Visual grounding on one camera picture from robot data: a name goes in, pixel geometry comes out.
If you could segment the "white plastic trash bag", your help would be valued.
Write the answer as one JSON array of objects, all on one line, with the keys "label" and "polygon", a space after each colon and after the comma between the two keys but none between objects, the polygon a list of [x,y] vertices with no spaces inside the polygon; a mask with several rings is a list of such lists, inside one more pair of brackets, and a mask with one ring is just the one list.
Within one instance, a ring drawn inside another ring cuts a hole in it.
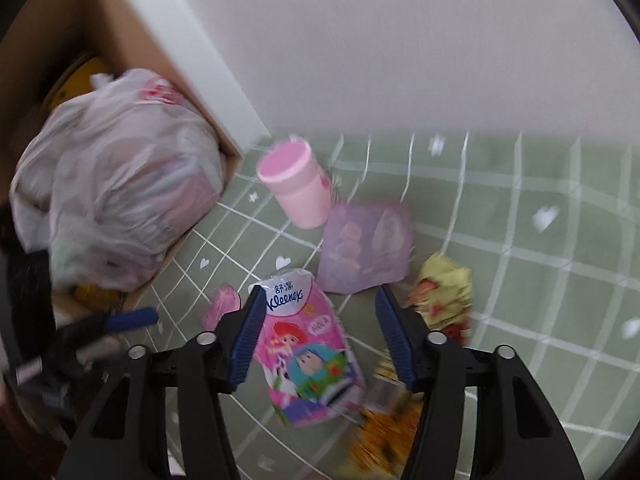
[{"label": "white plastic trash bag", "polygon": [[226,162],[212,125],[167,79],[91,79],[26,146],[10,187],[17,236],[54,290],[133,292],[215,206]]}]

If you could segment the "orange yellow snack bag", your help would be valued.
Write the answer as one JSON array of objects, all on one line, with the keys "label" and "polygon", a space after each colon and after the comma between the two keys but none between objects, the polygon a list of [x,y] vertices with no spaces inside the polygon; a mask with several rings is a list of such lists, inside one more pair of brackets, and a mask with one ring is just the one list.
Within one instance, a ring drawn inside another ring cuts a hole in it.
[{"label": "orange yellow snack bag", "polygon": [[347,479],[398,479],[407,463],[423,406],[396,374],[390,352],[378,361],[360,408],[356,437],[342,467]]}]

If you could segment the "small pink wrapper piece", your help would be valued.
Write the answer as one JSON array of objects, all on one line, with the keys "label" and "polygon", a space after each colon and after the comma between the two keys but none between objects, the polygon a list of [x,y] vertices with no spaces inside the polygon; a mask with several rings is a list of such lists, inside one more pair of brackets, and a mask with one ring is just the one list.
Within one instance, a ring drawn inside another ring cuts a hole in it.
[{"label": "small pink wrapper piece", "polygon": [[215,292],[212,303],[202,316],[204,330],[213,332],[224,315],[240,309],[241,297],[239,293],[228,284],[220,286]]}]

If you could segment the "yellow red crumpled wrapper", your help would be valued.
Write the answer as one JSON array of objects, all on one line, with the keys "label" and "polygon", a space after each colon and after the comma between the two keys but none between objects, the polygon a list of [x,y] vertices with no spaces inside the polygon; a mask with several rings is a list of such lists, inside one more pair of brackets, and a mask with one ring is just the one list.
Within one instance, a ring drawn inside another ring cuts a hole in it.
[{"label": "yellow red crumpled wrapper", "polygon": [[471,270],[434,252],[422,264],[405,306],[418,312],[430,330],[466,344],[472,304]]}]

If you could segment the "green checked bed sheet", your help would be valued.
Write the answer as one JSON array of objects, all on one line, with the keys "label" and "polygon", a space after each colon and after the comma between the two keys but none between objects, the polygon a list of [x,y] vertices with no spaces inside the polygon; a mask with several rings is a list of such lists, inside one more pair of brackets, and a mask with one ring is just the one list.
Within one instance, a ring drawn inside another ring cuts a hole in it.
[{"label": "green checked bed sheet", "polygon": [[265,289],[250,371],[220,399],[244,479],[393,479],[427,400],[390,340],[521,364],[578,474],[637,461],[639,155],[488,134],[260,141],[142,294],[152,351],[204,328],[221,289]]}]

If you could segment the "pink cartoon tissue pack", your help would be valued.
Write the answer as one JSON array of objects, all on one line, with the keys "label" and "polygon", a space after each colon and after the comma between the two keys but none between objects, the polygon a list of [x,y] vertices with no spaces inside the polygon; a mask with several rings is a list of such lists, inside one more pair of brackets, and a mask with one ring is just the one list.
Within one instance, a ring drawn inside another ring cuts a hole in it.
[{"label": "pink cartoon tissue pack", "polygon": [[314,276],[295,269],[256,285],[267,307],[254,359],[280,424],[320,424],[359,408],[366,386],[361,367]]}]

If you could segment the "purple flat packet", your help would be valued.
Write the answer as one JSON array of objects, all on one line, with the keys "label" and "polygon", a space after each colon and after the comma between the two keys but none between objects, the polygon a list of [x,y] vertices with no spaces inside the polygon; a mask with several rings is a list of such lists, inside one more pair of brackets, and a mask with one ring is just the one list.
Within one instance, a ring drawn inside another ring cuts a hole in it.
[{"label": "purple flat packet", "polygon": [[353,295],[400,282],[409,274],[413,245],[402,203],[338,203],[324,227],[317,283],[324,292]]}]

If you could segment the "pink plastic bottle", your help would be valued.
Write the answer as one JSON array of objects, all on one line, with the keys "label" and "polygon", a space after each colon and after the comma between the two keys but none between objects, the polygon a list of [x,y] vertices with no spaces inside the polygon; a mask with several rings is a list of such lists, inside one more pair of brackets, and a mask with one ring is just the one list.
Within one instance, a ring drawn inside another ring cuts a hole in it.
[{"label": "pink plastic bottle", "polygon": [[326,223],[333,204],[331,181],[306,140],[277,143],[258,160],[256,174],[299,229]]}]

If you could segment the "yellow plush toy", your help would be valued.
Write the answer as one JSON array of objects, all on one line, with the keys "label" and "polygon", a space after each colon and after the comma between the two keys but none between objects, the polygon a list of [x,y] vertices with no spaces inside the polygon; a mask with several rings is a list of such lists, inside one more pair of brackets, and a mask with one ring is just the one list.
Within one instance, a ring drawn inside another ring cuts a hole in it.
[{"label": "yellow plush toy", "polygon": [[110,74],[111,66],[102,56],[84,55],[73,62],[64,74],[58,78],[52,90],[42,103],[41,109],[51,113],[59,105],[92,91],[91,77],[96,74]]}]

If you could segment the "wooden shelf unit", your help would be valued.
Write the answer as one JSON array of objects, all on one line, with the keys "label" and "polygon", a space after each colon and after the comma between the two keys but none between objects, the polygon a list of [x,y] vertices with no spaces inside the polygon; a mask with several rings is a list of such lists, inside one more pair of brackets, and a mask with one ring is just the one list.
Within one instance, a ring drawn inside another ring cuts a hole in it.
[{"label": "wooden shelf unit", "polygon": [[126,0],[24,0],[1,37],[1,197],[63,81],[98,56],[121,74],[149,68],[195,98]]}]

